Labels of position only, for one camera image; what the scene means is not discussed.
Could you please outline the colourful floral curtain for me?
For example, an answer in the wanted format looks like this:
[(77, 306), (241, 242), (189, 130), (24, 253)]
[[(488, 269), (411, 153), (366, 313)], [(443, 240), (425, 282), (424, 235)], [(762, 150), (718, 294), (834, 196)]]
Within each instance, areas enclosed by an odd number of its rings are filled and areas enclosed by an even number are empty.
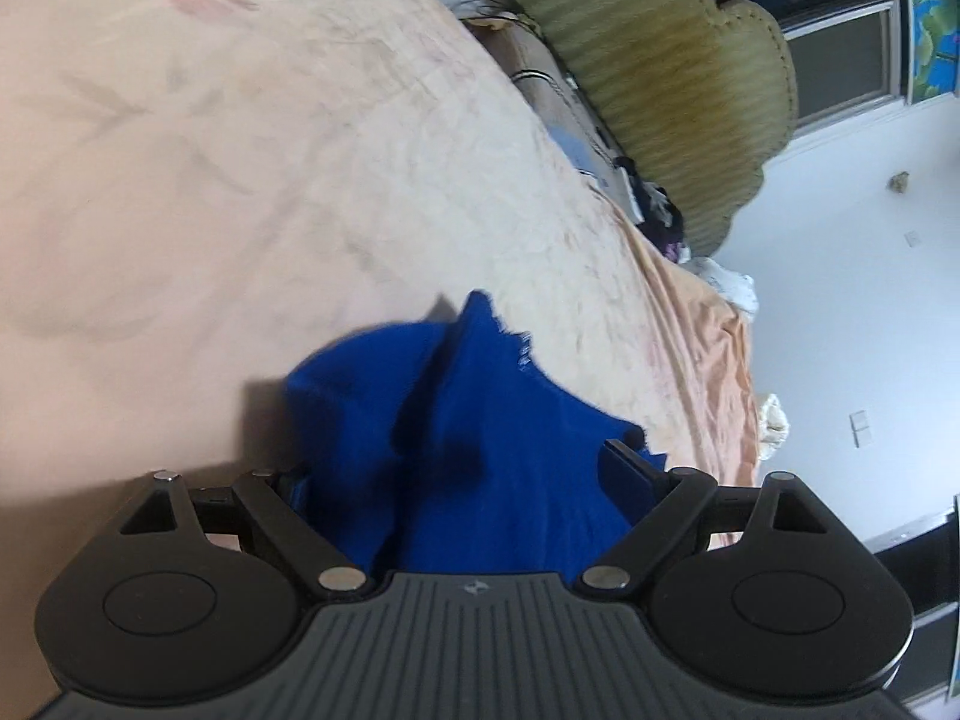
[(958, 94), (958, 0), (910, 0), (910, 103)]

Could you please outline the white quilted blanket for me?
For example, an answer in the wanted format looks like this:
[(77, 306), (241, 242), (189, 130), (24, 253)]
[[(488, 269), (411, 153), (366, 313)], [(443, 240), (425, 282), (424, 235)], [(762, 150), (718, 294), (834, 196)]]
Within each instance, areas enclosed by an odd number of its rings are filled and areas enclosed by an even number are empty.
[(695, 257), (685, 264), (686, 270), (711, 286), (722, 299), (737, 309), (747, 322), (754, 320), (760, 303), (754, 278), (727, 270), (709, 257)]

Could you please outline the cream crumpled cloth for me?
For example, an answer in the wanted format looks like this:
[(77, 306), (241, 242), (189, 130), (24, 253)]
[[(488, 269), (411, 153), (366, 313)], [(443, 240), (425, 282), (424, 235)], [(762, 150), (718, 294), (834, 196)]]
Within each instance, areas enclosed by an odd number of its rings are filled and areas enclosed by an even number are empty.
[(789, 419), (777, 394), (758, 399), (758, 460), (771, 460), (789, 437)]

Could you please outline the olive green padded headboard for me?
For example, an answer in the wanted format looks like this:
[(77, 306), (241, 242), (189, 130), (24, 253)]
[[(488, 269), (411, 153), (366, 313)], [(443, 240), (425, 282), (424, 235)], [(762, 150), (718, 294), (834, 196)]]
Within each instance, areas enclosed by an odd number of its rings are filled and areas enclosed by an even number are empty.
[(512, 0), (711, 255), (799, 121), (775, 18), (747, 0)]

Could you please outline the brown patterned pillow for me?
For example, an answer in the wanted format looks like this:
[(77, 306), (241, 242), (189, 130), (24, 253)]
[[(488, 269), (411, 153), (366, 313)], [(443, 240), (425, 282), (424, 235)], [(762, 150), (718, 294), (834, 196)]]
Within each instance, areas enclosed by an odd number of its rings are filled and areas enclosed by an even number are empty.
[(619, 145), (547, 44), (516, 18), (470, 18), (464, 25), (539, 115), (569, 162), (639, 223), (630, 176), (619, 166)]

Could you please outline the dark clothes pile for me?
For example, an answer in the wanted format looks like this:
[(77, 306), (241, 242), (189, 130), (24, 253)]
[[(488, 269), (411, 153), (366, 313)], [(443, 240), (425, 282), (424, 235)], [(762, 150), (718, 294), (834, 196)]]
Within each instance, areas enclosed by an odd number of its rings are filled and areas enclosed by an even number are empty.
[(626, 156), (619, 156), (613, 165), (628, 187), (628, 216), (633, 224), (669, 262), (677, 265), (688, 262), (692, 250), (686, 243), (685, 220), (665, 188), (641, 176), (635, 161)]

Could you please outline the blue beaded sweater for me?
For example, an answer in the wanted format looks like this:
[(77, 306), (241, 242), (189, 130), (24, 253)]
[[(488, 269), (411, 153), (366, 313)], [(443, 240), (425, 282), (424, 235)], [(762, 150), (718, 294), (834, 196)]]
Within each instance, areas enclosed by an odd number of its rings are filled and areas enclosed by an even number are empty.
[(482, 291), (455, 319), (320, 351), (286, 378), (285, 400), (291, 507), (371, 575), (574, 580), (631, 528), (601, 488), (604, 444), (665, 466), (640, 426), (545, 376)]

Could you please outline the dark window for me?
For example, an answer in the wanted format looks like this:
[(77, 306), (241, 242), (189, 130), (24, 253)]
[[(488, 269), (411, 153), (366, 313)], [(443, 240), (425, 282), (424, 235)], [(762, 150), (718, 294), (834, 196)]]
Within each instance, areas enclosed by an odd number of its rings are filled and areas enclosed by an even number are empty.
[(901, 0), (748, 2), (774, 16), (788, 41), (802, 132), (836, 124), (903, 94)]

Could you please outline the pink floral bed sheet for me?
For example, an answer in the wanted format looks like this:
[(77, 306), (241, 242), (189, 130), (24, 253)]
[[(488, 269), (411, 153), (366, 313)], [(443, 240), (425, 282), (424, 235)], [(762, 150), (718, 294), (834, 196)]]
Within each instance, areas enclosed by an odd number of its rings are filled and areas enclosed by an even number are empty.
[(2, 0), (2, 712), (135, 479), (285, 458), (331, 341), (490, 294), (568, 392), (750, 484), (742, 319), (569, 164), (439, 0)]

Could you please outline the white wall socket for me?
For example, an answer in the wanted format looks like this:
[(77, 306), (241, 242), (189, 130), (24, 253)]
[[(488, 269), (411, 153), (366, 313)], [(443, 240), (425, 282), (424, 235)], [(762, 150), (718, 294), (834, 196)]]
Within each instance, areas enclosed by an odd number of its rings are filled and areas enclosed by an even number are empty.
[(872, 435), (872, 426), (869, 421), (869, 415), (866, 410), (856, 411), (850, 414), (851, 434), (853, 434), (854, 445), (858, 449), (866, 449), (874, 442)]

